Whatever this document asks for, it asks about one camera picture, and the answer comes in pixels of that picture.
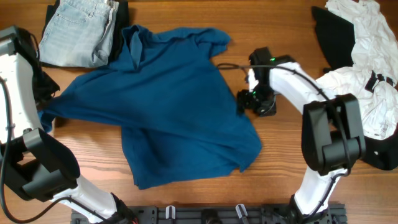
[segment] robotic arm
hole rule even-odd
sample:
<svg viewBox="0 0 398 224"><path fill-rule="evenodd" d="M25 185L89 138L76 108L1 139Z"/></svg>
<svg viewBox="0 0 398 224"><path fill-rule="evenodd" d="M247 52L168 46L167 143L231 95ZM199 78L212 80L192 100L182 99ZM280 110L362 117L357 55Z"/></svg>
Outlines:
<svg viewBox="0 0 398 224"><path fill-rule="evenodd" d="M187 224L197 223L192 209L176 210L173 206L157 212L151 207L151 217L143 216L141 211L146 208L140 207L137 219L131 207L128 208L115 195L100 190L80 175L73 153L42 130L36 107L51 100L59 87L41 70L30 36L24 34L28 32L16 27L0 31L0 105L11 112L9 116L6 110L0 111L0 162L4 166L1 176L5 177L0 185L6 184L24 200L63 203L82 214L90 223L137 224L139 220L143 224L162 224L168 220L174 223L182 217L187 218L184 220ZM260 116L273 115L276 113L274 95L281 93L303 114L302 151L308 168L289 206L278 214L282 217L282 221L278 222L296 224L319 220L328 211L328 199L335 182L364 154L358 101L353 95L334 96L324 90L329 100L325 101L325 97L319 94L320 87L289 56L272 58L268 49L264 48L257 49L250 59L254 68L247 77L249 90L238 93L238 109L250 108ZM260 65L279 65L299 72L304 78L292 75L288 70ZM336 108L343 124L334 131L330 131L329 123L336 123L337 120L330 105ZM19 162L27 152L31 152L35 159L21 165ZM30 220L14 218L4 202L4 187L0 189L3 210L12 221L28 223L40 217ZM219 210L218 214L225 212L225 209ZM208 211L207 208L200 208L199 211L202 214L201 223L222 223L217 209ZM247 216L251 212L248 213L244 205L238 205L236 211L239 220L248 224L250 218ZM203 216L211 218L203 221Z"/></svg>

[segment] white cloth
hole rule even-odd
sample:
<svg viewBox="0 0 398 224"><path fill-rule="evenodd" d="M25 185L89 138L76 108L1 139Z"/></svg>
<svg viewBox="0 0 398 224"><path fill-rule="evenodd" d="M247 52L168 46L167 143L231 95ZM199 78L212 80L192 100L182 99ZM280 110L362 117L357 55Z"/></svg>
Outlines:
<svg viewBox="0 0 398 224"><path fill-rule="evenodd" d="M352 93L359 101L364 135L383 140L394 134L398 122L398 92L379 82L374 93L364 89L372 71L398 80L398 46L394 33L372 0L329 0L328 10L354 24L353 67L329 72L317 82L335 94Z"/></svg>

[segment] light blue denim jeans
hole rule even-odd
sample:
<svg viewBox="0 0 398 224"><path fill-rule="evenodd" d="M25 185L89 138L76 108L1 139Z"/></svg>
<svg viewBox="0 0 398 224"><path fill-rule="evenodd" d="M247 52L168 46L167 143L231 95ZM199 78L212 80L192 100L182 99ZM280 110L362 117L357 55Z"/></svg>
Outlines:
<svg viewBox="0 0 398 224"><path fill-rule="evenodd" d="M39 44L40 61L94 68L108 63L118 2L61 0Z"/></svg>

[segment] wooden table surface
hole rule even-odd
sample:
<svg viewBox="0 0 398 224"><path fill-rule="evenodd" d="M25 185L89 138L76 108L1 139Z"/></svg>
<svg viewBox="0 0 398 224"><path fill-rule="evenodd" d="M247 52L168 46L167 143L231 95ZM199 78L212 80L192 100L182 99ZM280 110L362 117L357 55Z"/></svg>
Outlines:
<svg viewBox="0 0 398 224"><path fill-rule="evenodd" d="M392 30L398 33L398 1L379 1ZM310 6L319 0L269 1L137 1L130 2L132 23L154 32L176 27L216 27L233 39L214 63L247 63L256 48L269 46L273 55L290 54L312 77L327 67L314 33ZM0 3L0 29L12 24L41 37L46 4ZM64 90L84 69L45 69ZM240 71L222 72L234 93L246 87ZM115 193L128 205L260 205L287 203L300 187L306 164L300 148L300 113L283 96L277 97L274 117L249 115L263 142L263 150L244 173L229 177L176 182L138 190L121 150L120 127L69 120L53 135L76 155L81 173L99 188ZM345 203L350 224L398 222L398 170L384 172L358 161L350 177L340 180L332 202ZM48 203L25 202L6 192L12 213L36 215ZM70 209L57 205L36 223L69 223ZM0 212L0 223L10 223Z"/></svg>

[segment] blue shirt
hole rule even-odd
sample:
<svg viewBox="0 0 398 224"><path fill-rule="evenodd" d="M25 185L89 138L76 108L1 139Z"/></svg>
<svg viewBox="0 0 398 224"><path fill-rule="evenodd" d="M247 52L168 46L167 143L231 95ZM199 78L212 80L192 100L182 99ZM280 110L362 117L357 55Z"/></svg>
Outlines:
<svg viewBox="0 0 398 224"><path fill-rule="evenodd" d="M121 126L140 189L248 168L262 144L209 61L229 36L189 28L153 34L134 25L123 37L116 61L77 77L40 112L45 130L56 116Z"/></svg>

